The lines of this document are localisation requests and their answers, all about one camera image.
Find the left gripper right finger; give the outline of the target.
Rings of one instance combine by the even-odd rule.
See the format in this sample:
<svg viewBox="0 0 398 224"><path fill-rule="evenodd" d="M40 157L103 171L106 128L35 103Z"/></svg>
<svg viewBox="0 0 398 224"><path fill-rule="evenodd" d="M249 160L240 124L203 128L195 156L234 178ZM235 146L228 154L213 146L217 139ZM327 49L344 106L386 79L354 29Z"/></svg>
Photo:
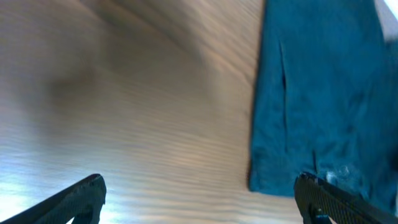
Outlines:
<svg viewBox="0 0 398 224"><path fill-rule="evenodd" d="M397 224L397 217L308 172L296 178L294 199L303 224Z"/></svg>

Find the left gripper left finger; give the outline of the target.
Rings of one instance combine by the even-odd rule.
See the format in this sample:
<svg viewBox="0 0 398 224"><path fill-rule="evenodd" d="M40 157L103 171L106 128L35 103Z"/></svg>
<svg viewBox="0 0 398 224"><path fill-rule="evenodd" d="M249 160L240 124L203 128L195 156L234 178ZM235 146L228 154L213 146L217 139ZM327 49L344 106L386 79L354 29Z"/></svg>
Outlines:
<svg viewBox="0 0 398 224"><path fill-rule="evenodd" d="M98 224L106 200L106 184L91 174L1 224Z"/></svg>

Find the navy blue shorts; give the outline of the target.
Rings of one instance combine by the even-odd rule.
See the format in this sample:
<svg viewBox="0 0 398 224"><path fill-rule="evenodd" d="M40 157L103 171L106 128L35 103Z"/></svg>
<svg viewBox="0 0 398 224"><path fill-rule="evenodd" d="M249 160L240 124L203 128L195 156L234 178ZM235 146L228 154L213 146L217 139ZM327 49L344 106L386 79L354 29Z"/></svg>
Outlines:
<svg viewBox="0 0 398 224"><path fill-rule="evenodd" d="M396 212L397 42L374 1L266 2L251 134L251 191L309 172Z"/></svg>

